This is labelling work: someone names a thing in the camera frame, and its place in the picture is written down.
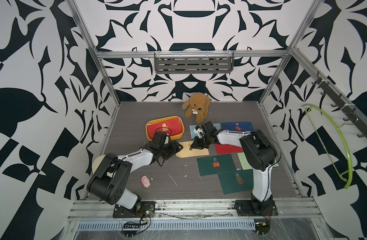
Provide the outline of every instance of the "patterned wallpaper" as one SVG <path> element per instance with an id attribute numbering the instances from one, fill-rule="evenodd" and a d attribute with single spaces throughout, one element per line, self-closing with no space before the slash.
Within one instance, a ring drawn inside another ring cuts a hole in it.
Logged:
<path id="1" fill-rule="evenodd" d="M 103 64 L 121 101 L 186 101 L 197 92 L 213 101 L 257 101 L 279 62 L 279 57 L 236 58 L 230 74 L 155 74 L 152 58 Z"/>
<path id="2" fill-rule="evenodd" d="M 325 0 L 299 45 L 300 50 L 367 115 L 367 0 Z M 367 139 L 355 126 L 340 128 L 349 145 L 353 181 L 348 189 L 336 173 L 305 113 L 305 103 L 319 106 L 338 126 L 346 116 L 322 96 L 322 89 L 291 59 L 264 103 L 282 148 L 304 192 L 315 198 L 333 236 L 367 238 Z M 332 124 L 310 112 L 340 173 L 347 170 L 345 150 Z"/>
<path id="3" fill-rule="evenodd" d="M 311 0 L 77 0 L 101 51 L 286 49 Z"/>
<path id="4" fill-rule="evenodd" d="M 100 51 L 286 49 L 312 0 L 77 0 Z M 279 58 L 236 58 L 230 74 L 155 74 L 153 59 L 106 59 L 121 101 L 257 101 Z"/>
<path id="5" fill-rule="evenodd" d="M 115 103 L 63 0 L 0 1 L 0 239 L 57 239 Z"/>
<path id="6" fill-rule="evenodd" d="M 298 48 L 367 115 L 367 0 L 325 0 Z"/>

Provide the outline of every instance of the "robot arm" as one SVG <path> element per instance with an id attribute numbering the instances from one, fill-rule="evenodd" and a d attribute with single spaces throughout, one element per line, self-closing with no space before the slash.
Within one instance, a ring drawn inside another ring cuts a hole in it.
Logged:
<path id="1" fill-rule="evenodd" d="M 253 202 L 256 207 L 260 206 L 262 209 L 272 202 L 270 176 L 277 151 L 261 130 L 256 129 L 252 132 L 216 130 L 211 122 L 207 122 L 197 126 L 195 131 L 198 136 L 194 138 L 191 148 L 209 148 L 212 143 L 242 147 L 248 163 L 253 167 Z"/>
<path id="2" fill-rule="evenodd" d="M 243 148 L 249 164 L 253 167 L 254 188 L 252 209 L 265 210 L 272 204 L 270 175 L 277 156 L 275 148 L 260 130 L 234 132 L 217 130 L 211 122 L 197 126 L 192 149 L 209 148 L 210 144 L 231 144 Z M 134 170 L 157 161 L 160 166 L 183 147 L 171 141 L 165 132 L 155 132 L 153 140 L 138 151 L 128 155 L 113 154 L 99 156 L 93 162 L 93 175 L 87 184 L 87 191 L 109 204 L 118 204 L 136 212 L 140 197 L 125 188 L 129 174 Z"/>
<path id="3" fill-rule="evenodd" d="M 118 204 L 133 209 L 140 197 L 125 188 L 129 174 L 134 170 L 157 161 L 160 166 L 183 146 L 171 141 L 165 132 L 155 132 L 153 140 L 136 152 L 128 155 L 102 155 L 92 164 L 93 175 L 87 184 L 87 191 L 109 204 Z"/>

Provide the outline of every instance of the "yellow tray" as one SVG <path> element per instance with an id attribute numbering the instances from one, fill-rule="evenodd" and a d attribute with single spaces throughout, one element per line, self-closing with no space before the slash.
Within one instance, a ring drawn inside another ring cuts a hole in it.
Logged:
<path id="1" fill-rule="evenodd" d="M 177 134 L 177 135 L 173 135 L 173 136 L 170 136 L 170 139 L 171 140 L 176 140 L 176 139 L 179 139 L 182 137 L 183 133 L 185 132 L 185 127 L 183 126 L 183 122 L 182 122 L 182 119 L 178 116 L 171 116 L 171 117 L 166 117 L 166 118 L 158 118 L 158 119 L 155 119 L 155 120 L 151 120 L 151 121 L 148 121 L 148 123 L 146 124 L 146 136 L 147 138 L 151 141 L 152 139 L 150 138 L 149 136 L 149 133 L 147 131 L 147 126 L 149 124 L 153 124 L 153 123 L 157 123 L 157 122 L 164 122 L 164 121 L 167 121 L 167 120 L 171 120 L 171 119 L 174 119 L 174 118 L 179 118 L 180 120 L 180 123 L 181 123 L 181 128 L 182 128 L 182 132 L 180 134 Z"/>

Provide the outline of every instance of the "green hanger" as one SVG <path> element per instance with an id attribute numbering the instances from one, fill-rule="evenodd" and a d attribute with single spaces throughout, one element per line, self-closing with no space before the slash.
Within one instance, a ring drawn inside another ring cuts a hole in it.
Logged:
<path id="1" fill-rule="evenodd" d="M 314 128 L 314 130 L 315 130 L 315 132 L 317 133 L 317 136 L 318 136 L 318 139 L 319 139 L 319 141 L 321 142 L 321 144 L 322 144 L 322 147 L 325 149 L 325 152 L 327 153 L 327 155 L 329 156 L 329 159 L 330 159 L 330 161 L 331 161 L 331 163 L 333 164 L 333 166 L 334 166 L 334 169 L 335 169 L 335 171 L 337 172 L 337 174 L 338 174 L 338 176 L 339 176 L 339 178 L 340 179 L 342 179 L 343 181 L 345 181 L 346 182 L 346 184 L 345 184 L 345 189 L 348 189 L 349 188 L 349 186 L 351 185 L 351 182 L 352 182 L 352 180 L 353 180 L 353 166 L 352 166 L 352 161 L 351 161 L 351 156 L 350 156 L 350 151 L 349 151 L 349 147 L 348 147 L 348 145 L 347 145 L 347 142 L 346 142 L 346 139 L 345 139 L 345 137 L 344 137 L 344 135 L 342 134 L 342 132 L 341 132 L 341 130 L 339 129 L 340 127 L 342 127 L 343 125 L 345 125 L 345 124 L 342 124 L 341 126 L 337 126 L 337 124 L 334 122 L 334 120 L 325 112 L 325 111 L 323 111 L 322 109 L 320 109 L 320 108 L 318 108 L 317 106 L 315 106 L 315 105 L 313 105 L 313 104 L 304 104 L 304 105 L 302 105 L 302 107 L 304 107 L 304 106 L 310 106 L 310 108 L 305 108 L 305 112 L 306 112 L 306 115 L 307 115 L 307 117 L 309 118 L 309 120 L 310 120 L 310 123 L 311 123 L 311 125 L 313 126 L 313 128 Z M 335 166 L 335 164 L 334 164 L 334 162 L 333 162 L 333 160 L 331 159 L 331 157 L 330 157 L 330 154 L 327 152 L 327 149 L 326 149 L 326 147 L 325 147 L 325 144 L 322 142 L 322 139 L 321 139 L 321 137 L 319 136 L 319 134 L 318 134 L 318 132 L 317 132 L 317 129 L 315 128 L 315 126 L 314 126 L 314 124 L 313 124 L 313 122 L 311 121 L 311 118 L 310 118 L 310 116 L 309 116 L 309 112 L 311 111 L 311 108 L 315 108 L 315 109 L 317 109 L 318 111 L 320 111 L 330 122 L 331 122 L 331 124 L 333 124 L 333 126 L 334 126 L 334 128 L 335 128 L 335 130 L 338 132 L 338 134 L 339 134 L 339 136 L 340 136 L 340 138 L 341 138 L 341 140 L 342 140 L 342 143 L 344 144 L 344 147 L 345 147 L 345 152 L 346 152 L 346 156 L 347 156 L 347 168 L 348 168 L 348 170 L 347 171 L 344 171 L 343 173 L 339 173 L 338 172 L 338 170 L 337 170 L 337 168 L 336 168 L 336 166 Z M 343 175 L 344 174 L 346 174 L 346 173 L 348 173 L 348 175 L 349 175 L 349 177 L 348 177 L 348 179 L 346 179 L 346 178 L 344 178 L 343 177 Z"/>

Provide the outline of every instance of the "small pink toy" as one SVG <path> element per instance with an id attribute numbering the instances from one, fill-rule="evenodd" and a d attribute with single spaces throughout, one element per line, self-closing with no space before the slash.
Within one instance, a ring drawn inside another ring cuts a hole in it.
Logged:
<path id="1" fill-rule="evenodd" d="M 150 180 L 146 176 L 143 176 L 141 178 L 141 183 L 142 183 L 142 186 L 144 186 L 144 187 L 149 187 L 150 186 Z"/>

